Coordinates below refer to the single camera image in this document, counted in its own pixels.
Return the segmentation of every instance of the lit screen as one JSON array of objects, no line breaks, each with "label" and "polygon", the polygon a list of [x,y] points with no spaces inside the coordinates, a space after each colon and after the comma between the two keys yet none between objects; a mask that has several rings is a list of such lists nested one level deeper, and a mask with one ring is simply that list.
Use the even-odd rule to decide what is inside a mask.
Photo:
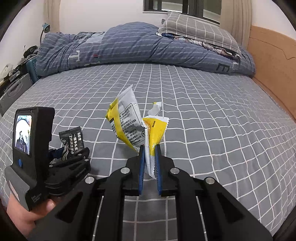
[{"label": "lit screen", "polygon": [[26,154],[30,154],[32,116],[19,115],[15,127],[15,147]]}]

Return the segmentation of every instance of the pillow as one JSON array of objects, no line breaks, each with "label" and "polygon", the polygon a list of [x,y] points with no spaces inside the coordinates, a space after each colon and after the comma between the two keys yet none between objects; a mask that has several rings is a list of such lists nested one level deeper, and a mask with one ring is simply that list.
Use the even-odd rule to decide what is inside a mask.
[{"label": "pillow", "polygon": [[238,53],[239,56],[242,55],[239,45],[229,32],[178,12],[168,12],[168,18],[163,23],[163,27],[158,29],[158,32],[160,34],[171,33],[195,39],[229,49]]}]

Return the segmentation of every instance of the curtain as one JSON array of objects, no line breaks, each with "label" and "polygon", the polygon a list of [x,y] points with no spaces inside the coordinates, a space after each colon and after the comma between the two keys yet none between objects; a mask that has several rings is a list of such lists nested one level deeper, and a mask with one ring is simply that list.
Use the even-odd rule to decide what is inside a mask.
[{"label": "curtain", "polygon": [[50,24],[52,33],[59,32],[59,6],[61,0],[44,0],[45,22]]},{"label": "curtain", "polygon": [[222,0],[220,28],[247,48],[252,22],[251,0]]}]

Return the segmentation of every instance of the suitcase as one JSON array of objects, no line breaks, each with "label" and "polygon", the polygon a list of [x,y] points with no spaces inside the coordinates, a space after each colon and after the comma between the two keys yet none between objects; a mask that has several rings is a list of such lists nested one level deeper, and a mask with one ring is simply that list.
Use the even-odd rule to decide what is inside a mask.
[{"label": "suitcase", "polygon": [[26,63],[26,67],[32,79],[33,84],[35,84],[40,79],[40,76],[36,74],[36,61],[37,61],[37,55],[27,60],[27,63]]},{"label": "suitcase", "polygon": [[29,74],[25,74],[15,82],[13,82],[0,98],[0,114],[1,116],[8,110],[8,108],[31,86],[33,82]]}]

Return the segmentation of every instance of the wooden headboard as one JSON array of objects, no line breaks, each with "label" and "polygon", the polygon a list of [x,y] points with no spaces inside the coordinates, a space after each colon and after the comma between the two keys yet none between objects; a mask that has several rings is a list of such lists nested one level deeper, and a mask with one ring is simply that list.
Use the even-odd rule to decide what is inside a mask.
[{"label": "wooden headboard", "polygon": [[296,40],[251,26],[248,51],[257,69],[253,80],[296,122]]}]

